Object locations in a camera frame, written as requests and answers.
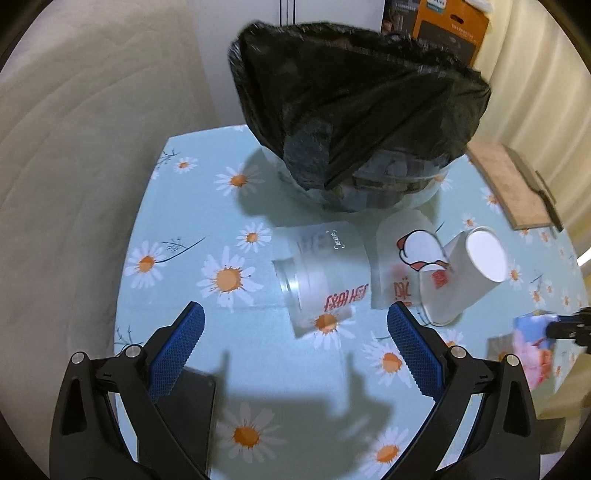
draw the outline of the orange cardboard box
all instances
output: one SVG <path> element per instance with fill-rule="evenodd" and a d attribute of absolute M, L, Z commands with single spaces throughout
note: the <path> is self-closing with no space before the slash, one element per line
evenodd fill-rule
<path fill-rule="evenodd" d="M 474 65 L 488 27 L 488 18 L 464 0 L 421 0 L 413 37 L 444 45 Z"/>

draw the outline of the wooden cutting board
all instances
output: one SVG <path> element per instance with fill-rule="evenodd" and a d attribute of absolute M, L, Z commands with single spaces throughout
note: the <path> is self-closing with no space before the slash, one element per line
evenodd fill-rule
<path fill-rule="evenodd" d="M 468 143 L 468 153 L 514 230 L 553 224 L 544 201 L 529 187 L 503 145 L 487 144 L 473 138 Z"/>

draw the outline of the cream pleated curtain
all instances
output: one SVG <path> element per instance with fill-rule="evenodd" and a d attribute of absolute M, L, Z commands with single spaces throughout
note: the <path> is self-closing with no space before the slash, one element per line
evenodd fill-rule
<path fill-rule="evenodd" d="M 477 135 L 540 172 L 580 255 L 591 247 L 591 74 L 538 0 L 492 1 L 475 64 L 492 96 Z"/>

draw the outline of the silver screw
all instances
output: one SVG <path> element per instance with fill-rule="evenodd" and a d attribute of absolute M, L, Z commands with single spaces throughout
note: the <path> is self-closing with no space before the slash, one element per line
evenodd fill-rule
<path fill-rule="evenodd" d="M 512 367 L 516 367 L 517 365 L 519 365 L 519 359 L 515 355 L 507 355 L 505 359 L 507 360 L 507 363 Z"/>
<path fill-rule="evenodd" d="M 127 347 L 127 349 L 125 350 L 125 356 L 128 356 L 129 358 L 135 358 L 141 353 L 141 351 L 141 347 L 137 345 L 132 345 L 130 347 Z"/>
<path fill-rule="evenodd" d="M 466 351 L 459 345 L 454 345 L 451 352 L 456 358 L 464 358 L 466 356 Z"/>
<path fill-rule="evenodd" d="M 73 364 L 81 364 L 82 360 L 84 360 L 84 354 L 82 352 L 76 352 L 74 355 L 72 355 Z"/>

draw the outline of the black plastic bag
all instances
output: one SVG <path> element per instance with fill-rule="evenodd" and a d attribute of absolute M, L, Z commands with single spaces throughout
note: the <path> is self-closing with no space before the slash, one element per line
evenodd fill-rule
<path fill-rule="evenodd" d="M 335 187 L 377 150 L 444 166 L 491 94 L 441 47 L 345 25 L 256 22 L 229 61 L 246 123 L 305 189 Z"/>

